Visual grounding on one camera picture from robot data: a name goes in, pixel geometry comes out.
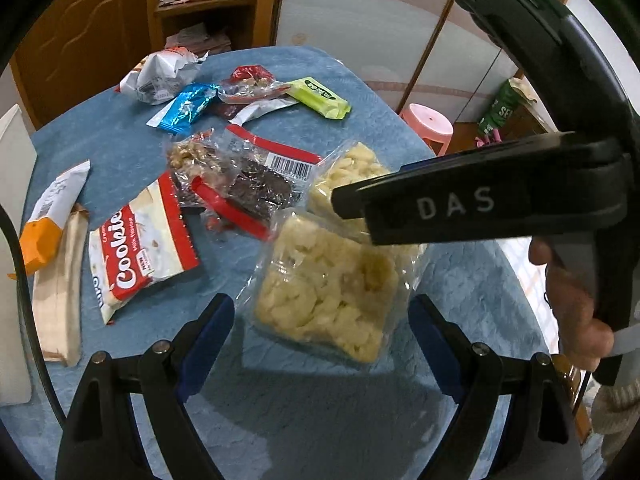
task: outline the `yellow-green wrapper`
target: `yellow-green wrapper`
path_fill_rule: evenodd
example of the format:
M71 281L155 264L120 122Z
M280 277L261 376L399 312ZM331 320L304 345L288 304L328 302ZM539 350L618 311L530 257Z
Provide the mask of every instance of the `yellow-green wrapper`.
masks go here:
M343 119L351 112L351 105L347 101L312 77L303 77L289 84L291 88L287 94L327 119Z

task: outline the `beige knit sleeve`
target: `beige knit sleeve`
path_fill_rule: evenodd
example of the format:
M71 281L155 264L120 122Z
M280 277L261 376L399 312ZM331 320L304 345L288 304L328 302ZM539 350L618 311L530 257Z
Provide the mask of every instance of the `beige knit sleeve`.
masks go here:
M611 464L640 418L640 379L627 386L601 386L591 409L593 431L604 435L602 457Z

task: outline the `pink object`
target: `pink object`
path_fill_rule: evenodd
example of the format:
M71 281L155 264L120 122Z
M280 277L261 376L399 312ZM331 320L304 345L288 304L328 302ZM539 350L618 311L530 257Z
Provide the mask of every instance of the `pink object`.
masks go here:
M426 106L411 103L402 110L400 117L428 145L430 140L442 144L436 155L442 156L447 153L453 136L453 126L443 114Z

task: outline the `blue table surface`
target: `blue table surface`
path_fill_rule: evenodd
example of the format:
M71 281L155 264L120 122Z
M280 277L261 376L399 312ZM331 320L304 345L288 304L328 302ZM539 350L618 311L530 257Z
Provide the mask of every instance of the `blue table surface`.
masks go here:
M248 123L257 135L322 156L344 140L360 140L393 170L433 156L360 79L320 50L269 47L221 54L204 63L197 80L217 82L242 64L262 64L284 81L310 75L353 105L343 121L326 120L296 105ZM90 229L97 228L164 171L168 136L145 124L159 108L110 89L44 126L32 137L38 160L26 214L58 174L89 158L92 170L79 202L90 212ZM224 128L225 121L207 116L198 124ZM256 240L242 235L215 239L197 214L185 217L201 265L140 292L116 314L113 326L104 326L100 318L85 253L82 359L74 368L49 365L66 410L93 352L104 349L114 357L127 356L160 338L171 339L185 322L198 317L215 293L235 297L253 272L260 249ZM482 340L500 354L519 358L546 351L533 312L495 242L433 245L427 257L419 292L429 294L471 341ZM52 479L62 431L32 360L30 373L31 402L2 407L0 417L36 471ZM152 469L170 478L142 398L133 400ZM503 399L475 478L488 470L506 407ZM455 405L437 389L406 320L388 354L364 372L274 342L238 319L202 392L191 397L186 408L229 480L393 480L418 476Z

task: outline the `wooden door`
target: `wooden door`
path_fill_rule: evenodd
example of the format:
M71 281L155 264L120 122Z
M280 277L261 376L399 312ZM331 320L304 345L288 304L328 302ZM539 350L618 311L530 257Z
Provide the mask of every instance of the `wooden door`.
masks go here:
M116 85L149 50L146 0L55 0L11 67L39 128Z

